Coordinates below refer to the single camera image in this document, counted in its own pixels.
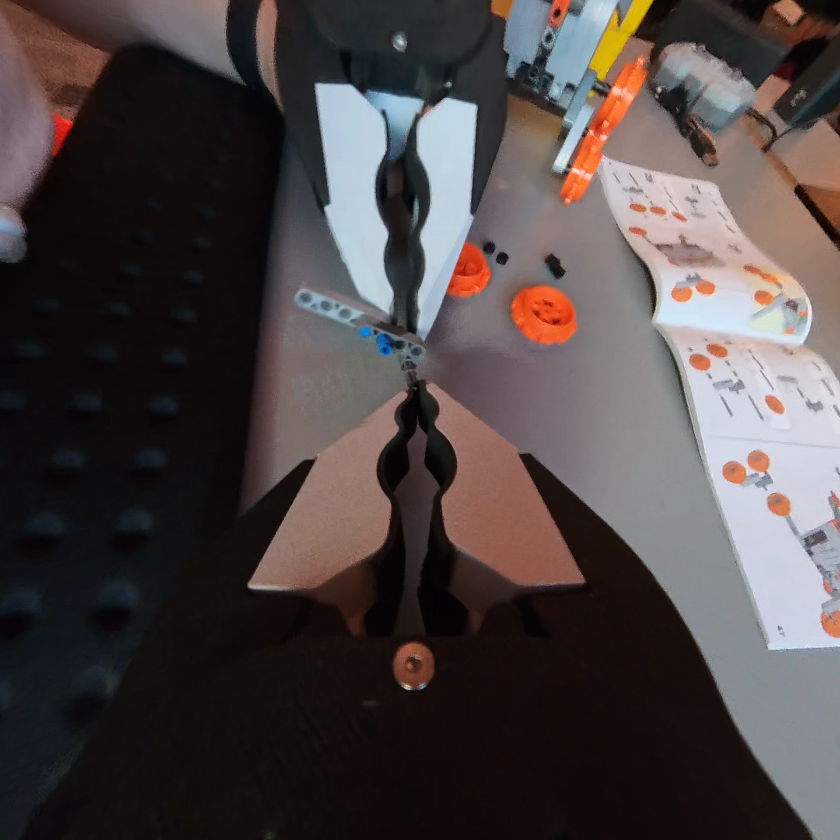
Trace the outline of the black upright device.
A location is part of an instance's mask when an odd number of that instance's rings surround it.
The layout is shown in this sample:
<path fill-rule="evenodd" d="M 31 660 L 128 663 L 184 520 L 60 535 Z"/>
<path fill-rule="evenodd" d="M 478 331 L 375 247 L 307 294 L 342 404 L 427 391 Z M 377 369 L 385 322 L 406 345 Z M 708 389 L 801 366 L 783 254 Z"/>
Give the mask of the black upright device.
<path fill-rule="evenodd" d="M 834 37 L 806 68 L 794 76 L 773 105 L 791 130 L 807 129 L 838 109 L 839 37 Z"/>

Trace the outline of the black studded pad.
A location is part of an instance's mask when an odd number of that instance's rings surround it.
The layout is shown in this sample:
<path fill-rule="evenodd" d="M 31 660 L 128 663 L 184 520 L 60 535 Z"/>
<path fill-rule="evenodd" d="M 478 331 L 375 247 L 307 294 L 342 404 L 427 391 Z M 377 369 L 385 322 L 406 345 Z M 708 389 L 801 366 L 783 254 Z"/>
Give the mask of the black studded pad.
<path fill-rule="evenodd" d="M 124 49 L 2 266 L 2 838 L 235 518 L 283 131 L 249 89 Z"/>

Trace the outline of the orange brick wheel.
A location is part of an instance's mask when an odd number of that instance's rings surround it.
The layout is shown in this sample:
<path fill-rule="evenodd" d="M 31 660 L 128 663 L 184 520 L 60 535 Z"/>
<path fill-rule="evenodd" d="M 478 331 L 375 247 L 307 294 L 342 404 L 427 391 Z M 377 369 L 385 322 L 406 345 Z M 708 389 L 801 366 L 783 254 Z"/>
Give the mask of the orange brick wheel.
<path fill-rule="evenodd" d="M 578 329 L 572 300 L 556 287 L 524 287 L 512 299 L 510 310 L 518 330 L 535 343 L 566 343 Z"/>
<path fill-rule="evenodd" d="M 491 270 L 483 250 L 466 241 L 448 283 L 447 295 L 452 298 L 473 297 L 487 287 L 490 277 Z"/>

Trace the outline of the person's left forearm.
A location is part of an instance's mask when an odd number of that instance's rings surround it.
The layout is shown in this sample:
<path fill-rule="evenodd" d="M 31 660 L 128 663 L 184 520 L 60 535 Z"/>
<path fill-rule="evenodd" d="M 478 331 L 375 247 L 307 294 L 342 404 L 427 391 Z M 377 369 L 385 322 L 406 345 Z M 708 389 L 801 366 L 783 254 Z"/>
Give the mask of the person's left forearm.
<path fill-rule="evenodd" d="M 281 108 L 277 2 L 33 1 L 27 9 L 88 46 L 152 46 L 244 84 Z"/>

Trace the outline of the grey brick beam blue pins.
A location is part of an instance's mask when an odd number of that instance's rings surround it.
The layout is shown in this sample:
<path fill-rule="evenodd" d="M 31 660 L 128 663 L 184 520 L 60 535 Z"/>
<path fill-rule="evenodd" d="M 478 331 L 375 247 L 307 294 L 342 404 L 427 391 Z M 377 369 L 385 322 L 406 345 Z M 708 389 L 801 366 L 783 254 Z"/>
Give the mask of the grey brick beam blue pins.
<path fill-rule="evenodd" d="M 418 368 L 426 359 L 426 345 L 419 336 L 392 322 L 383 311 L 334 291 L 306 287 L 296 292 L 295 303 L 303 311 L 351 329 L 362 341 L 375 347 L 380 356 L 398 363 L 408 387 L 418 382 Z"/>

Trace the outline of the grey yellow brick robot model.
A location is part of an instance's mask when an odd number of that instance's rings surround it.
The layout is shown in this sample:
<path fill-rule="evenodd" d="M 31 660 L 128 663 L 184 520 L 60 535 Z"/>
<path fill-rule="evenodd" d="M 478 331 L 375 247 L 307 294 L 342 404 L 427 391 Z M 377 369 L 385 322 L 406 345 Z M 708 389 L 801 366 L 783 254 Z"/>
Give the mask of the grey yellow brick robot model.
<path fill-rule="evenodd" d="M 648 76 L 643 56 L 609 82 L 627 41 L 652 1 L 517 1 L 507 14 L 504 49 L 511 92 L 560 119 L 552 172 L 560 199 L 587 192 L 610 134 L 624 120 Z"/>

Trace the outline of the grey battery box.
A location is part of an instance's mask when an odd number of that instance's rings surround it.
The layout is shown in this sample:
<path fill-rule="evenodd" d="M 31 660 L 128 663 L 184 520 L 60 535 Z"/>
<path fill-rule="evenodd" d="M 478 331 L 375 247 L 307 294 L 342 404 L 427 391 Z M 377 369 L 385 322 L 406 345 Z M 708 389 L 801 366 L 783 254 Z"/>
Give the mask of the grey battery box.
<path fill-rule="evenodd" d="M 703 45 L 667 45 L 654 59 L 652 71 L 652 90 L 681 91 L 688 115 L 714 133 L 745 114 L 757 96 L 757 88 L 739 69 L 729 66 Z"/>

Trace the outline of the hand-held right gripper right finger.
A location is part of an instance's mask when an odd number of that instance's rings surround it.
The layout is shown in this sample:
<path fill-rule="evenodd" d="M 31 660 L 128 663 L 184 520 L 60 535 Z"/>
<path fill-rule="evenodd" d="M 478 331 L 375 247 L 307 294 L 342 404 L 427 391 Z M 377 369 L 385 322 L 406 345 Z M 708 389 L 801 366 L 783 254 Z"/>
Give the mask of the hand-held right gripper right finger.
<path fill-rule="evenodd" d="M 437 483 L 418 603 L 432 636 L 474 633 L 495 606 L 585 578 L 519 450 L 435 384 L 418 386 Z"/>

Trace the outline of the person's pale sweatshirt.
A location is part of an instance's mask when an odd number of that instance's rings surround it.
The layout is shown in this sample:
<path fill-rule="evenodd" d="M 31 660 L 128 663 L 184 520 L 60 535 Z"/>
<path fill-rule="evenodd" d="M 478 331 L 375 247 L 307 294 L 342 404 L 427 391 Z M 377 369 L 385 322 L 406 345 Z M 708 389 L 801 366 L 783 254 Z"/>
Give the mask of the person's pale sweatshirt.
<path fill-rule="evenodd" d="M 52 161 L 51 111 L 24 46 L 1 16 L 1 205 L 18 211 Z"/>

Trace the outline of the black box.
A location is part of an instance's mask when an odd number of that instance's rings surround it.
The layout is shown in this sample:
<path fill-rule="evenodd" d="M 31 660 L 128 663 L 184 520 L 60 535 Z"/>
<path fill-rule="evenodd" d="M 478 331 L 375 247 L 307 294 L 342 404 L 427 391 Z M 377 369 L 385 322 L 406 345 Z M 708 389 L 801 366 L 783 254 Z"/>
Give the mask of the black box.
<path fill-rule="evenodd" d="M 758 86 L 787 56 L 789 48 L 770 32 L 722 2 L 682 1 L 665 17 L 650 51 L 656 62 L 673 44 L 703 46 Z"/>

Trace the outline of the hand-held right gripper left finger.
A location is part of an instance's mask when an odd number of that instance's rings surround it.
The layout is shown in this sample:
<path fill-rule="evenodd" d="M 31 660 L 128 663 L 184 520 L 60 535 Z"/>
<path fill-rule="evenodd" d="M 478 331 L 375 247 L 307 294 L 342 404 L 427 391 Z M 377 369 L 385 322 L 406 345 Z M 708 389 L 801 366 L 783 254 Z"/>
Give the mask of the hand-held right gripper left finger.
<path fill-rule="evenodd" d="M 398 393 L 311 463 L 248 581 L 340 612 L 353 635 L 390 636 L 406 567 L 396 491 L 410 468 L 417 394 Z"/>

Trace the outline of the grey desk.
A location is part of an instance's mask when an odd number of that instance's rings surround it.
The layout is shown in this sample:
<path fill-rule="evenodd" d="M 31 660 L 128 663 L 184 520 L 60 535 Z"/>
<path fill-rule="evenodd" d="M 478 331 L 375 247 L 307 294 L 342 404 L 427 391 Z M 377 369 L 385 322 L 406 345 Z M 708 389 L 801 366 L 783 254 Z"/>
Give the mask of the grey desk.
<path fill-rule="evenodd" d="M 769 651 L 711 494 L 645 267 L 594 179 L 564 206 L 550 163 L 559 121 L 508 101 L 470 239 L 509 254 L 477 297 L 447 301 L 423 375 L 547 467 L 646 563 L 694 635 L 730 713 L 815 838 L 838 838 L 838 650 Z M 543 258 L 566 273 L 555 280 Z M 300 286 L 352 294 L 297 151 L 286 140 L 269 243 L 239 509 L 405 383 L 350 329 L 300 311 Z M 566 343 L 532 342 L 520 289 L 573 302 Z"/>

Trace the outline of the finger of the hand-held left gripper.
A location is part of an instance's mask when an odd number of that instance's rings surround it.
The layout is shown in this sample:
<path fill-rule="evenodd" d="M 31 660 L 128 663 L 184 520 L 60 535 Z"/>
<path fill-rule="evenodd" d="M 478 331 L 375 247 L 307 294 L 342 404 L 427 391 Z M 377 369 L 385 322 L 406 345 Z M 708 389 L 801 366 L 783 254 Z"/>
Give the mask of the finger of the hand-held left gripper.
<path fill-rule="evenodd" d="M 407 329 L 407 305 L 395 295 L 386 270 L 391 235 L 379 194 L 383 165 L 404 152 L 411 98 L 351 84 L 317 82 L 315 100 L 332 239 L 360 298 Z"/>
<path fill-rule="evenodd" d="M 445 98 L 417 116 L 407 141 L 406 174 L 416 198 L 408 239 L 409 330 L 423 340 L 474 218 L 476 117 L 475 104 Z"/>

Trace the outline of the person's pale shoe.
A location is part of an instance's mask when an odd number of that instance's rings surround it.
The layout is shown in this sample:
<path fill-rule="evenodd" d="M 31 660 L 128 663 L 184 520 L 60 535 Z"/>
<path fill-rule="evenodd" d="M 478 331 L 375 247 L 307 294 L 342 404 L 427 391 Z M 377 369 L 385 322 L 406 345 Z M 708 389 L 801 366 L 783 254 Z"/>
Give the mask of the person's pale shoe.
<path fill-rule="evenodd" d="M 18 264 L 27 253 L 27 228 L 20 213 L 14 208 L 1 205 L 1 262 Z"/>

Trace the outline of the open white instruction booklet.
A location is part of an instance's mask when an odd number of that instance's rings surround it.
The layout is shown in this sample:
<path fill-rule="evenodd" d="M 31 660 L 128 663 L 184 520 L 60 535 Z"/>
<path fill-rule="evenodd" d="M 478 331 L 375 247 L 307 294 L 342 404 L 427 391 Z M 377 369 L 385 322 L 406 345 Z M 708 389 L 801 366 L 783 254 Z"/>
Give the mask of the open white instruction booklet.
<path fill-rule="evenodd" d="M 609 157 L 598 175 L 653 281 L 653 324 L 768 648 L 838 648 L 839 385 L 805 347 L 805 290 L 713 182 Z"/>

